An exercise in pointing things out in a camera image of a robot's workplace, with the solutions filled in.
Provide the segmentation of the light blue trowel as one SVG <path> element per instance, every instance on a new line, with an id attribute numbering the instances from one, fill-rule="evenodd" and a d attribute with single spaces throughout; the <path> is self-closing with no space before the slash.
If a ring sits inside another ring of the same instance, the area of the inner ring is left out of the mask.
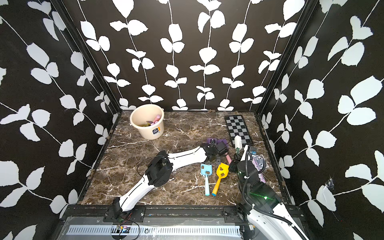
<path id="1" fill-rule="evenodd" d="M 210 187 L 209 187 L 209 176 L 212 175 L 213 168 L 212 165 L 201 164 L 201 175 L 205 177 L 205 195 L 210 195 Z"/>

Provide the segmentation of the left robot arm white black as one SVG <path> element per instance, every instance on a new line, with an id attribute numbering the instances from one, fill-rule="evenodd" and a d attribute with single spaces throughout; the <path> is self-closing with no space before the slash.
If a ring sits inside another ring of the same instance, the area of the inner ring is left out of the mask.
<path id="1" fill-rule="evenodd" d="M 138 183 L 125 195 L 114 199 L 112 209 L 117 215 L 129 212 L 147 193 L 167 183 L 172 172 L 192 164 L 213 161 L 227 152 L 228 148 L 224 142 L 203 143 L 197 148 L 180 153 L 168 154 L 166 151 L 161 151 L 149 163 Z"/>

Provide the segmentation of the green white scrub brush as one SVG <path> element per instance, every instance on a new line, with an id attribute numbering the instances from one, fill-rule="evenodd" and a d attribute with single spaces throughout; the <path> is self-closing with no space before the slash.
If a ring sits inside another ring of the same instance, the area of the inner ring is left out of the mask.
<path id="1" fill-rule="evenodd" d="M 234 143 L 235 143 L 235 155 L 234 155 L 234 157 L 237 161 L 240 161 L 241 157 L 242 157 L 241 156 L 241 149 L 243 148 L 241 136 L 239 136 L 239 135 L 235 136 Z"/>

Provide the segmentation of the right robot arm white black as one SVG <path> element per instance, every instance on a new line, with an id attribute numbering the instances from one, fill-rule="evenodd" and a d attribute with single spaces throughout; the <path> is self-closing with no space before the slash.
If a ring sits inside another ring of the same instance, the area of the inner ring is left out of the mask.
<path id="1" fill-rule="evenodd" d="M 237 175 L 242 201 L 237 204 L 237 215 L 243 222 L 240 227 L 242 239 L 255 240 L 307 240 L 308 237 L 288 212 L 278 194 L 260 175 L 266 161 L 258 169 L 253 163 L 256 148 L 245 146 L 237 163 Z"/>

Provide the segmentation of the purple square trowel pink handle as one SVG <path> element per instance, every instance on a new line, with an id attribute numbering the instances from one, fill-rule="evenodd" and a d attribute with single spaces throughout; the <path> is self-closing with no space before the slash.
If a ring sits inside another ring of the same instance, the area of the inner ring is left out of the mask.
<path id="1" fill-rule="evenodd" d="M 226 146 L 229 145 L 229 143 L 226 139 L 216 139 L 216 138 L 207 138 L 207 143 L 208 144 L 224 143 Z"/>

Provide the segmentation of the purple square trowel front row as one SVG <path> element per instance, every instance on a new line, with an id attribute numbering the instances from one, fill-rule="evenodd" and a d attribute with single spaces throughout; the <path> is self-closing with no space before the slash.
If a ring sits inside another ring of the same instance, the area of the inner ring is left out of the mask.
<path id="1" fill-rule="evenodd" d="M 153 121 L 147 121 L 147 124 L 150 124 L 151 126 L 156 124 L 161 119 L 160 115 L 157 115 Z"/>

